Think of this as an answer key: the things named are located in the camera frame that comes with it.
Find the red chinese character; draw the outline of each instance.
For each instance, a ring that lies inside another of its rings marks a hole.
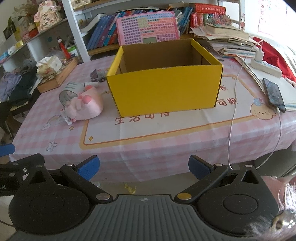
[[[137,121],[139,121],[140,120],[140,117],[138,117],[138,116],[133,116],[133,117],[129,117],[131,120],[130,120],[130,122],[137,122]]]
[[[235,98],[228,98],[227,101],[232,105],[232,104],[236,104],[237,101]]]
[[[219,105],[227,105],[224,99],[217,100]]]
[[[160,113],[160,117],[162,117],[162,116],[169,116],[170,115],[170,113],[169,112],[165,112],[165,113]]]
[[[148,118],[153,119],[154,118],[154,114],[145,115],[145,118],[146,119],[148,119]]]
[[[124,119],[121,118],[121,117],[117,117],[117,118],[115,119],[115,121],[118,122],[118,123],[116,123],[115,125],[119,125],[119,124],[123,124],[123,123],[124,123]]]
[[[220,89],[224,91],[227,90],[227,88],[224,85],[220,86]]]

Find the floral dress doll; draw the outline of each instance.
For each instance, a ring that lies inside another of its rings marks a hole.
[[[39,32],[62,20],[59,10],[61,7],[55,1],[43,1],[39,4],[38,12],[34,15],[34,22],[39,22]]]

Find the white power adapter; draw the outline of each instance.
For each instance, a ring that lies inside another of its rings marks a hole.
[[[256,52],[255,58],[251,60],[251,66],[254,69],[269,73],[277,78],[281,78],[282,71],[280,68],[263,61],[264,52],[262,51],[262,46]]]

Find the purple clothing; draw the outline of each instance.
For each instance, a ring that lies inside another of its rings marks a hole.
[[[0,81],[0,101],[7,101],[8,97],[22,79],[21,75],[5,73]]]

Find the gray ribbed panel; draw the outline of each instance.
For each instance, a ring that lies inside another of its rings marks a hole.
[[[61,234],[37,236],[21,231],[9,241],[250,241],[227,236],[206,226],[190,205],[169,195],[120,195],[110,204],[96,205],[79,226]]]

